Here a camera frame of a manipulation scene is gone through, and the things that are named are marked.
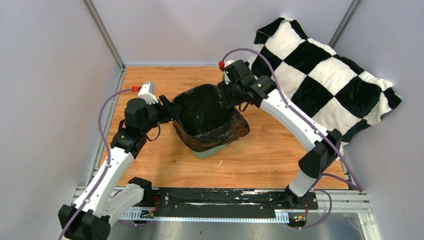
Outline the green plastic trash bin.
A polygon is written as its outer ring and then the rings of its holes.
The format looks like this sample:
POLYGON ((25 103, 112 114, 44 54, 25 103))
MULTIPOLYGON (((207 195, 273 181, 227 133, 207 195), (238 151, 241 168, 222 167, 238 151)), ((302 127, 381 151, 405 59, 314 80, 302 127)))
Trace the green plastic trash bin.
POLYGON ((192 150, 191 152, 196 158, 205 159, 223 150, 227 145, 228 144, 222 144, 205 151, 197 152, 192 150))

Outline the black plastic trash bag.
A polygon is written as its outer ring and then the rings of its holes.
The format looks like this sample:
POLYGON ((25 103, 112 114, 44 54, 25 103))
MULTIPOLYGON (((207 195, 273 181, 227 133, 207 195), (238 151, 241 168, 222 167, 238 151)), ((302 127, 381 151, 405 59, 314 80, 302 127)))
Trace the black plastic trash bag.
POLYGON ((172 103, 182 107, 173 121, 176 134, 195 152, 231 144, 250 133, 250 126, 233 106, 227 106, 218 86, 202 84, 177 95, 172 103))

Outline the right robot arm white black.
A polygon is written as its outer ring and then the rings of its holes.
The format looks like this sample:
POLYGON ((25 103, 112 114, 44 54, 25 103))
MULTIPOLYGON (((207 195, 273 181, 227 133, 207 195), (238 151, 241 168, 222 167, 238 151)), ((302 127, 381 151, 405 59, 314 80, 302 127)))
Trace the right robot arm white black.
POLYGON ((334 148, 340 148, 342 134, 313 121, 279 93, 274 80, 266 75, 255 77, 243 60, 220 61, 218 67, 224 75, 218 87, 226 103, 231 106, 247 103, 265 111, 289 130, 306 150, 282 200, 290 208, 298 209, 321 174, 337 158, 334 148))

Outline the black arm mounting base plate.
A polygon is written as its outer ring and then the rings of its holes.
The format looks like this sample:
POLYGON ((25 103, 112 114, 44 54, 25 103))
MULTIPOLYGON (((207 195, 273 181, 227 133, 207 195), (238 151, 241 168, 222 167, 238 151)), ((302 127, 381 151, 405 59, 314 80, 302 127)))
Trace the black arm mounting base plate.
POLYGON ((290 201, 283 189, 254 188, 154 188, 150 201, 136 204, 124 220, 279 221, 283 213, 305 214, 317 210, 316 194, 290 201))

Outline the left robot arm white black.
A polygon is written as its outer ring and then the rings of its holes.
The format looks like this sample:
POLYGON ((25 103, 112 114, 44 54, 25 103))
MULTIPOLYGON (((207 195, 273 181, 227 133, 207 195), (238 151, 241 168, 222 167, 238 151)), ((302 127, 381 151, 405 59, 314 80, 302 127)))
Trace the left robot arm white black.
POLYGON ((148 141, 148 132, 158 124, 176 120, 182 107, 164 95, 158 101, 133 98, 126 104, 124 119, 107 147, 107 157, 84 192, 58 213, 62 231, 59 239, 106 240, 112 226, 134 205, 149 206, 152 183, 134 177, 111 197, 119 179, 148 141))

